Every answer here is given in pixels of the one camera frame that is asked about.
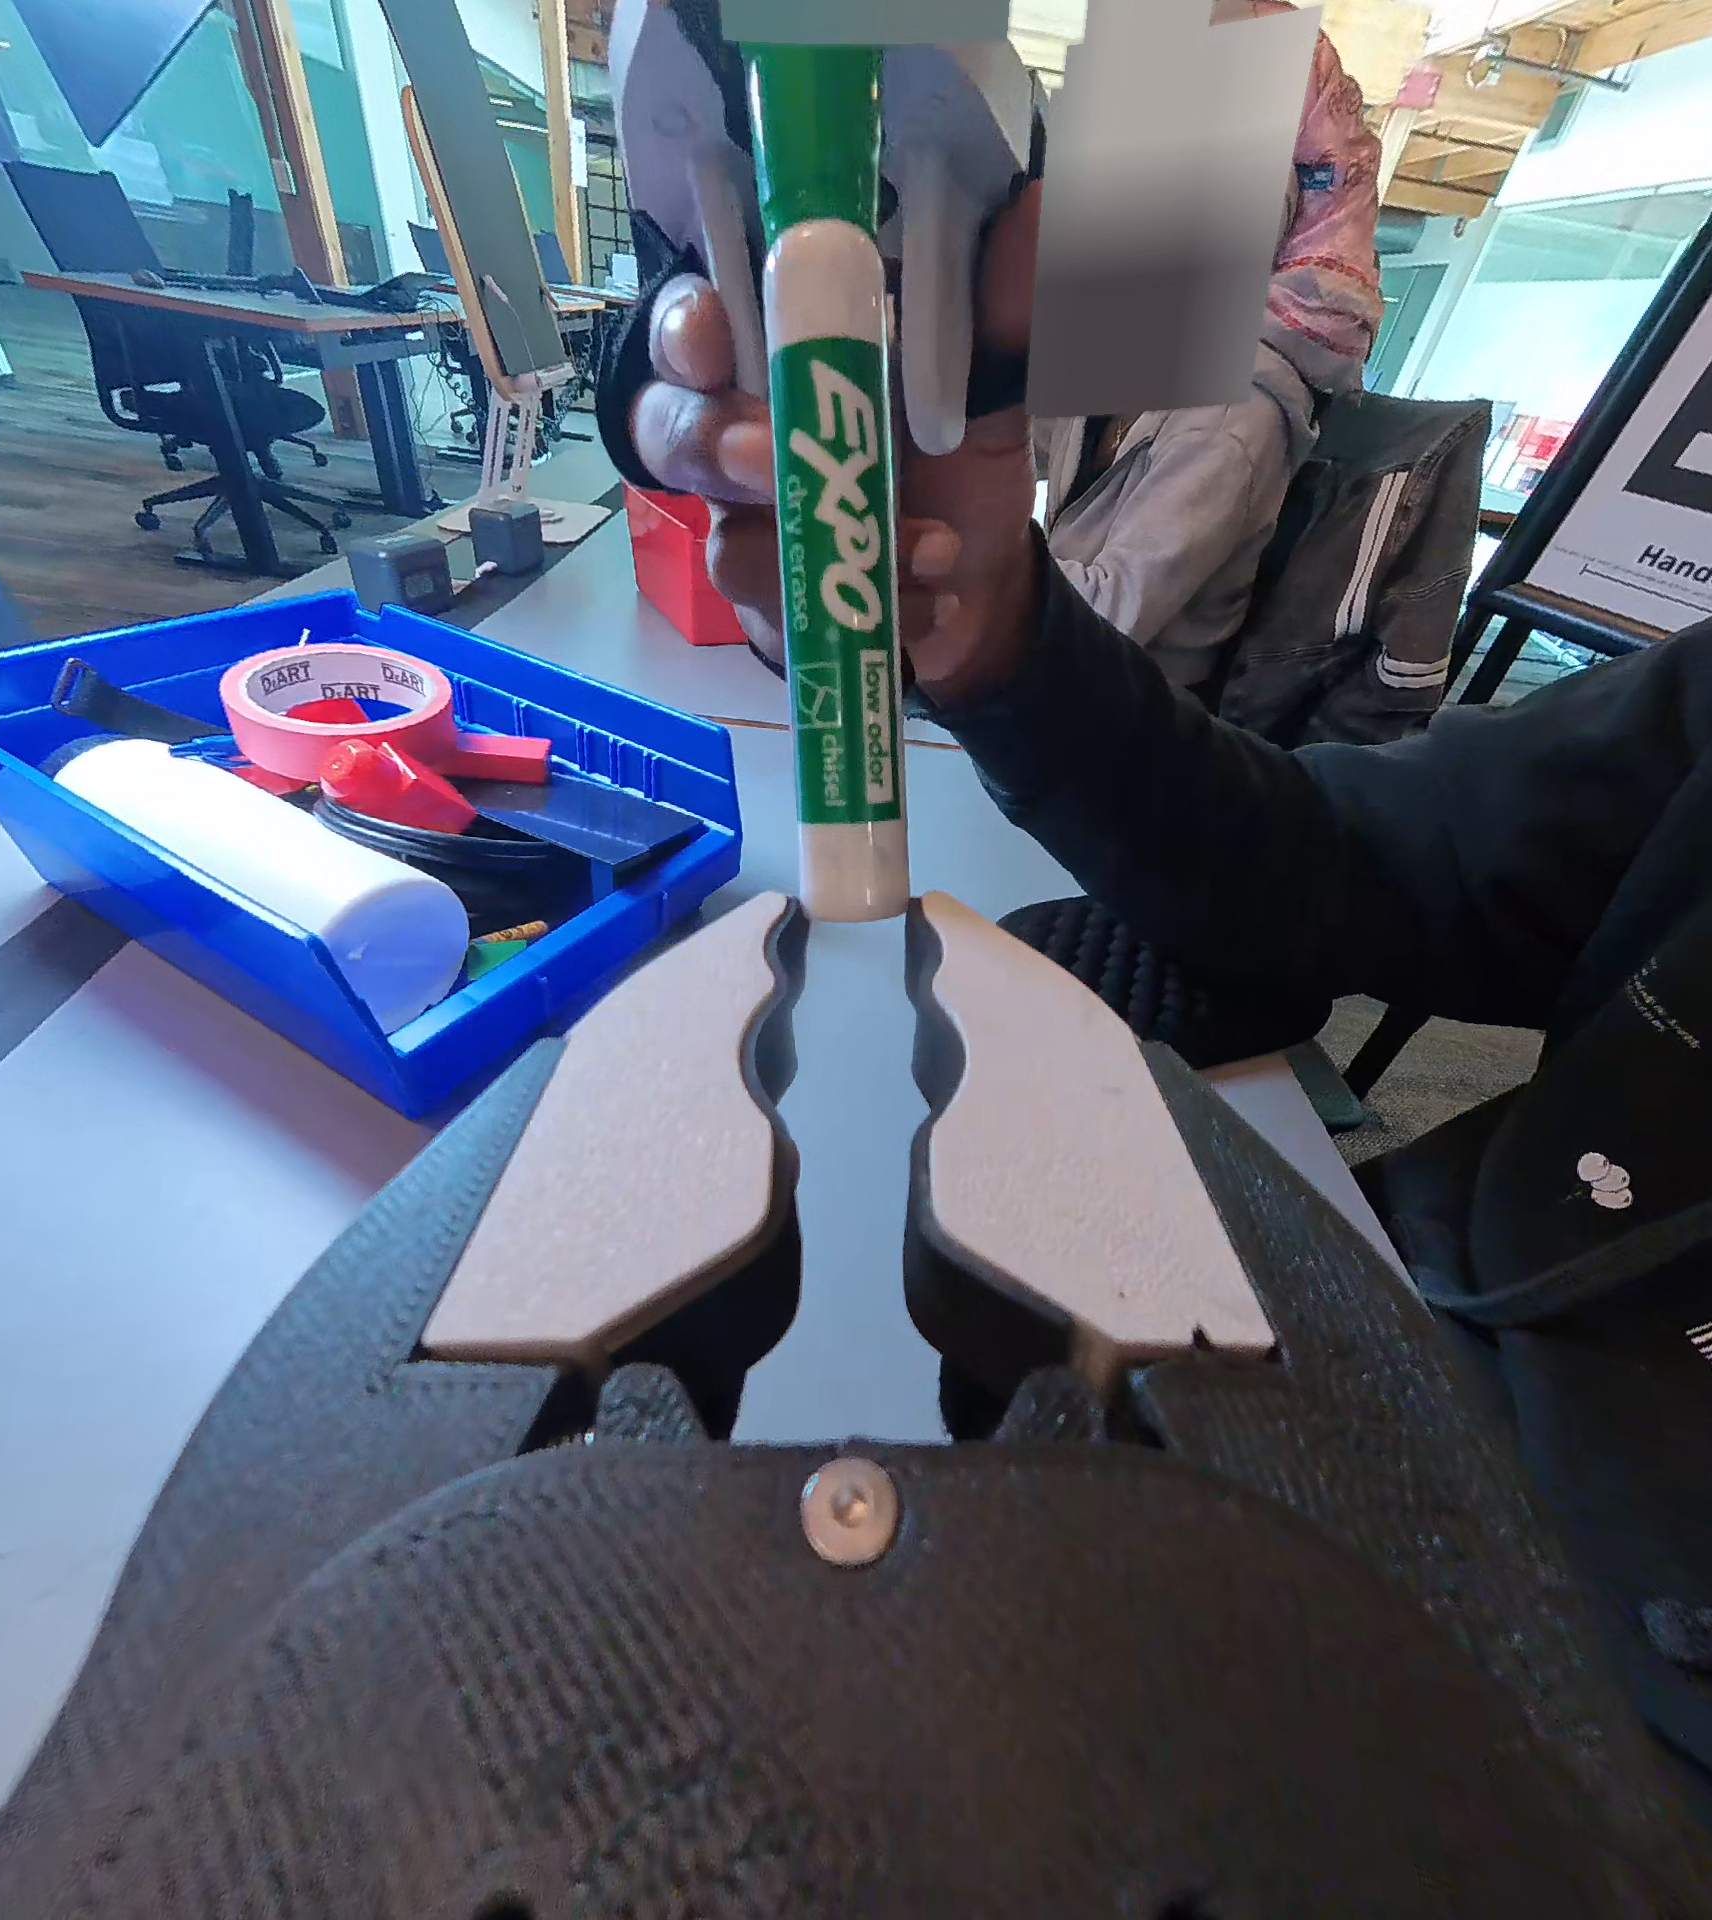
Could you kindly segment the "red masking tape roll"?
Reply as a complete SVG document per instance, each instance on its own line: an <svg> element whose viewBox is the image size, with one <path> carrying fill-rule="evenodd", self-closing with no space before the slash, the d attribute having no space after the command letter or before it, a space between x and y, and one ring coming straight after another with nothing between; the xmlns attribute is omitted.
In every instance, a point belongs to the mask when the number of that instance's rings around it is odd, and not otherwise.
<svg viewBox="0 0 1712 1920"><path fill-rule="evenodd" d="M243 761L284 778L315 780L328 757L352 741L397 747L430 762L459 742L448 676L376 644L269 649L229 667L217 697Z"/></svg>

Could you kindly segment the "black white marker sign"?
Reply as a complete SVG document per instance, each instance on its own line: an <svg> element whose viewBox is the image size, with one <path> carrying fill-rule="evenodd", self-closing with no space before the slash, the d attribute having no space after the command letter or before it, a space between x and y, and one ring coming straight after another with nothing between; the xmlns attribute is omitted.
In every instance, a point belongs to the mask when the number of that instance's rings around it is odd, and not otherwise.
<svg viewBox="0 0 1712 1920"><path fill-rule="evenodd" d="M1621 658L1712 618L1712 213L1497 545L1445 684L1492 702L1523 644Z"/></svg>

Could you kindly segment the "black office chair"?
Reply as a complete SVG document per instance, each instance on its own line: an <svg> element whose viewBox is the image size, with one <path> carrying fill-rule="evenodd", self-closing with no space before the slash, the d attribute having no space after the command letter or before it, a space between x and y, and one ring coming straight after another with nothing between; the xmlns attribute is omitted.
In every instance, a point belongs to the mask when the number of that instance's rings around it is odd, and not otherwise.
<svg viewBox="0 0 1712 1920"><path fill-rule="evenodd" d="M215 454L236 442L239 461L253 461L265 505L315 535L319 552L336 557L338 530L352 516L323 495L291 490L273 458L276 444L308 444L328 420L321 401L291 388L277 351L237 335L205 339L146 307L75 301L89 348L101 414L109 424L155 438L163 463L180 468L185 448Z"/></svg>

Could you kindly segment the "blue storage bin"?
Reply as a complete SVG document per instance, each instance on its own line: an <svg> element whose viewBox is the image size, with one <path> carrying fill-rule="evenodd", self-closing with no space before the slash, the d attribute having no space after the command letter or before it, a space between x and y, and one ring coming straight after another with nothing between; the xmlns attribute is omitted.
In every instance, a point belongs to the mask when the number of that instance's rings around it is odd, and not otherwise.
<svg viewBox="0 0 1712 1920"><path fill-rule="evenodd" d="M566 776L667 804L701 828L638 877L614 880L524 956L388 1037L315 937L66 796L44 772L85 737L52 704L69 660L220 734L222 670L302 635L308 658L344 643L426 660L451 684L457 722L545 738ZM0 826L62 896L410 1119L481 1092L528 1044L585 1014L739 875L744 849L722 726L432 618L364 610L345 589L0 653Z"/></svg>

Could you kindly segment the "white cylinder roll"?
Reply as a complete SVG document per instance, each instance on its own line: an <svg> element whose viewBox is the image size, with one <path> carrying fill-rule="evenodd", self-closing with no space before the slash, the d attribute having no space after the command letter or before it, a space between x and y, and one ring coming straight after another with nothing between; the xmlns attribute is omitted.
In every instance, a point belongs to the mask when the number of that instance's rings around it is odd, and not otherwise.
<svg viewBox="0 0 1712 1920"><path fill-rule="evenodd" d="M318 939L382 1032L397 1032L457 986L470 946L457 895L289 801L141 738L85 747L52 780Z"/></svg>

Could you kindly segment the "red dome cap block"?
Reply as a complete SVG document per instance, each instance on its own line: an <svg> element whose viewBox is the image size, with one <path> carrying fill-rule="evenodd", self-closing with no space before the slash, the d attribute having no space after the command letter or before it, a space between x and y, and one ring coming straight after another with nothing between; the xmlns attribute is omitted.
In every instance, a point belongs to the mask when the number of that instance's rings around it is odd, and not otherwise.
<svg viewBox="0 0 1712 1920"><path fill-rule="evenodd" d="M333 744L315 785L339 811L394 828L457 837L478 820L462 793L388 738L353 737Z"/></svg>

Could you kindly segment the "person's right forearm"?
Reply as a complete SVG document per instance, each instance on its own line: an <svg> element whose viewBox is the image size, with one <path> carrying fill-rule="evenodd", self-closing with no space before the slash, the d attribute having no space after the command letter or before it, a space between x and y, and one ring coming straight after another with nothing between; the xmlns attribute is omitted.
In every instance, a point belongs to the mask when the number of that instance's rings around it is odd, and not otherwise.
<svg viewBox="0 0 1712 1920"><path fill-rule="evenodd" d="M1712 618L1413 737L1279 748L1167 687L1018 522L1019 623L922 706L1211 990L1561 1038L1712 902Z"/></svg>

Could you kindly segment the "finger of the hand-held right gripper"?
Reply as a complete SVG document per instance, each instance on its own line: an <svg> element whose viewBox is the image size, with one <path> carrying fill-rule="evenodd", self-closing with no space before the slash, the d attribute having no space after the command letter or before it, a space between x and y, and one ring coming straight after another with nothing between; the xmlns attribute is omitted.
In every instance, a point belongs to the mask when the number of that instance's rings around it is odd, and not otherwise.
<svg viewBox="0 0 1712 1920"><path fill-rule="evenodd" d="M655 235L667 258L697 252L723 302L735 383L768 394L744 80L723 69L715 4L615 4L611 108L630 228L635 240Z"/></svg>
<svg viewBox="0 0 1712 1920"><path fill-rule="evenodd" d="M1030 171L1036 85L1009 44L885 50L901 397L922 454L966 436L979 236Z"/></svg>

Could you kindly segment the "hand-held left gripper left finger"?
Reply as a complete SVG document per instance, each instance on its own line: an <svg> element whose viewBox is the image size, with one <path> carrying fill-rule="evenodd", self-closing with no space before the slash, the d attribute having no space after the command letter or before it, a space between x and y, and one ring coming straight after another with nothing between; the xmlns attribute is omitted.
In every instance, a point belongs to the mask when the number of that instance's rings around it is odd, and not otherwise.
<svg viewBox="0 0 1712 1920"><path fill-rule="evenodd" d="M797 902L756 895L574 1025L426 1320L427 1358L590 1383L652 1365L729 1437L799 1297L777 1105L803 949Z"/></svg>

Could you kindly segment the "studio softbox light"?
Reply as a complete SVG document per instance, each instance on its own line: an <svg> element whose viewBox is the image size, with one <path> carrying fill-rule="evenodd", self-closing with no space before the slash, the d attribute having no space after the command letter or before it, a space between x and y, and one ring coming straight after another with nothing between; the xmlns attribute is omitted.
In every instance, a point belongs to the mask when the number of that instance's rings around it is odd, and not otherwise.
<svg viewBox="0 0 1712 1920"><path fill-rule="evenodd" d="M210 2L15 2L19 29L82 137L98 146L140 104ZM21 157L0 95L0 165Z"/></svg>

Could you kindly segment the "wooden desk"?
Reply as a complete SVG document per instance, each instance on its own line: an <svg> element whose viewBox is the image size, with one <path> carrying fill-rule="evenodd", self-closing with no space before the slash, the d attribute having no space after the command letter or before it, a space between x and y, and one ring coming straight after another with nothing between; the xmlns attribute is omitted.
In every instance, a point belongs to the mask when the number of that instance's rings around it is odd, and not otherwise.
<svg viewBox="0 0 1712 1920"><path fill-rule="evenodd" d="M203 339L237 335L277 347L298 340L314 353L319 373L352 373L361 403L367 444L378 474L378 492L350 498L323 496L308 510L328 519L328 505L350 516L385 512L413 522L432 516L443 506L423 479L415 457L412 403L405 393L401 362L426 357L437 342L433 315L389 313L328 301L298 301L291 295L195 288L168 283L155 274L69 274L36 273L21 277L23 287L60 295L69 301L100 301L146 308L187 325ZM159 509L202 502L202 516L174 562L241 578L291 580L304 565L289 562L276 546L269 515L284 516L268 505L265 482L251 458L239 458L239 444L222 444L210 453L210 479L146 496L134 519L147 533L159 530Z"/></svg>

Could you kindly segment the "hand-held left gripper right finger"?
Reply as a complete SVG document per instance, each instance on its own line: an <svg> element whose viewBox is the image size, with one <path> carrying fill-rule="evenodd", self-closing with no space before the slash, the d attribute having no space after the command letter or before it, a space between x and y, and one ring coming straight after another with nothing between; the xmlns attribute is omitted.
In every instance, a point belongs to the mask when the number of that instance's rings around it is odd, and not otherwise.
<svg viewBox="0 0 1712 1920"><path fill-rule="evenodd" d="M954 1443L1034 1381L1092 1429L1147 1393L1266 1394L1279 1339L1184 1132L1190 1075L1055 961L945 893L906 920L914 1080L903 1297Z"/></svg>

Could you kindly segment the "red storage bin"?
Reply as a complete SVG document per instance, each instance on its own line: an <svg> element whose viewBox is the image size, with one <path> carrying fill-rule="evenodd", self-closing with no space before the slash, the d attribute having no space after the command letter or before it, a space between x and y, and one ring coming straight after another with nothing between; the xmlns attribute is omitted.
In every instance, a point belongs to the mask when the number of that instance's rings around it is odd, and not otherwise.
<svg viewBox="0 0 1712 1920"><path fill-rule="evenodd" d="M744 646L742 620L708 575L708 502L626 482L623 505L638 594L692 646Z"/></svg>

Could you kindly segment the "green marker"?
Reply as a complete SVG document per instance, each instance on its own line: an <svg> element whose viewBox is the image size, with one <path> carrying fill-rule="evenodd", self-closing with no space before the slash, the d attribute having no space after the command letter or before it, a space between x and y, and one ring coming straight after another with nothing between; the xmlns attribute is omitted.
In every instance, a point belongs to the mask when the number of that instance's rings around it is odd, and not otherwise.
<svg viewBox="0 0 1712 1920"><path fill-rule="evenodd" d="M910 901L881 54L745 43L797 878L818 922Z"/></svg>

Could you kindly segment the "black board book stand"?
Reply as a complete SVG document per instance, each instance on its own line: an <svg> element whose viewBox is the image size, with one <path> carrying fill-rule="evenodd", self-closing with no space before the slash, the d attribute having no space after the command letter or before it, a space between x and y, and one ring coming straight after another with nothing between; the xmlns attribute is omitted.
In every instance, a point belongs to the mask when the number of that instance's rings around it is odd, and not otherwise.
<svg viewBox="0 0 1712 1920"><path fill-rule="evenodd" d="M459 7L385 2L382 11L405 73L405 139L488 390L481 481L456 510L459 530L474 533L483 510L528 506L548 548L574 548L609 510L536 492L536 464L566 413L576 365Z"/></svg>

